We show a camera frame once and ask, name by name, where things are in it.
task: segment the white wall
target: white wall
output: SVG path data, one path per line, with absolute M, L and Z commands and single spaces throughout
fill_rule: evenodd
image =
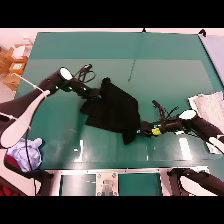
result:
M 147 32 L 197 34 L 202 28 L 146 28 Z M 224 28 L 204 28 L 207 35 L 224 36 Z M 33 42 L 38 32 L 74 32 L 74 31 L 111 31 L 111 32 L 141 32 L 142 28 L 0 28 L 0 46 L 9 49 L 14 44 L 21 43 L 24 37 Z

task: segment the black cloth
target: black cloth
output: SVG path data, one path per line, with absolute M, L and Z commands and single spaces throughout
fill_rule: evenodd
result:
M 124 144 L 131 143 L 140 129 L 138 101 L 111 83 L 102 81 L 99 100 L 87 100 L 80 112 L 88 114 L 89 126 L 122 133 Z

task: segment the crumpled white cloth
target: crumpled white cloth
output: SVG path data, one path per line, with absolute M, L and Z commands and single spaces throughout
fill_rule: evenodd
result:
M 41 154 L 38 149 L 41 144 L 41 138 L 37 138 L 34 141 L 27 140 L 27 150 L 33 170 L 35 170 L 42 162 Z M 26 154 L 25 139 L 21 138 L 16 145 L 9 148 L 7 154 L 12 156 L 17 161 L 23 172 L 30 171 L 30 166 Z
M 224 100 L 223 92 L 211 95 L 199 94 L 189 98 L 191 108 L 196 110 L 199 117 L 218 127 L 224 133 Z M 206 143 L 209 151 L 214 154 L 221 152 L 213 145 Z

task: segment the green table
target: green table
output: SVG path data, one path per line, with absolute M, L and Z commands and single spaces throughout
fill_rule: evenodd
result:
M 187 97 L 223 91 L 199 37 L 188 34 L 39 33 L 24 77 L 38 84 L 61 66 L 75 73 L 86 63 L 92 63 L 97 73 L 90 87 L 99 87 L 102 78 L 110 77 L 114 84 L 136 97 L 141 118 L 150 122 L 159 118 L 152 99 L 168 109 L 179 105 L 180 112 L 189 108 Z M 16 97 L 31 89 L 22 82 Z M 87 117 L 79 113 L 82 103 L 76 94 L 60 91 L 38 109 L 29 138 L 41 137 L 46 141 L 41 169 L 209 165 L 215 175 L 224 178 L 218 172 L 223 159 L 210 155 L 200 140 L 182 136 L 192 150 L 190 160 L 180 154 L 180 136 L 172 134 L 160 136 L 159 140 L 138 137 L 124 146 L 120 134 L 85 125 Z M 80 139 L 84 140 L 83 151 Z

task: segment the yellow tag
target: yellow tag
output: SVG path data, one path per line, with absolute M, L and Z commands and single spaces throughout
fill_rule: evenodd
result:
M 152 133 L 153 133 L 154 135 L 161 135 L 161 134 L 162 134 L 162 133 L 160 132 L 159 128 L 154 128 L 154 129 L 152 129 Z

